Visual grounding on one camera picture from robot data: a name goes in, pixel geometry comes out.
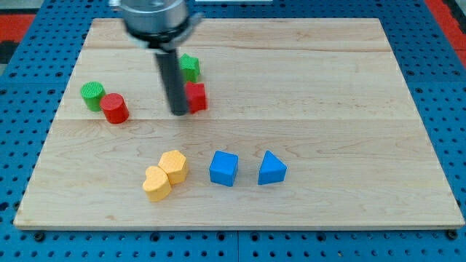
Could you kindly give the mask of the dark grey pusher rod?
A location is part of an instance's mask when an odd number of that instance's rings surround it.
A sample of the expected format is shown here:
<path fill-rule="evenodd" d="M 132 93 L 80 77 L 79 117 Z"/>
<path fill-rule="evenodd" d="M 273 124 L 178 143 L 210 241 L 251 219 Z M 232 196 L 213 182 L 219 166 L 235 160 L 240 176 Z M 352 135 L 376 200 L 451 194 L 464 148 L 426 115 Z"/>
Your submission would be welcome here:
<path fill-rule="evenodd" d="M 189 107 L 177 50 L 156 53 L 155 59 L 171 113 L 175 116 L 186 115 Z"/>

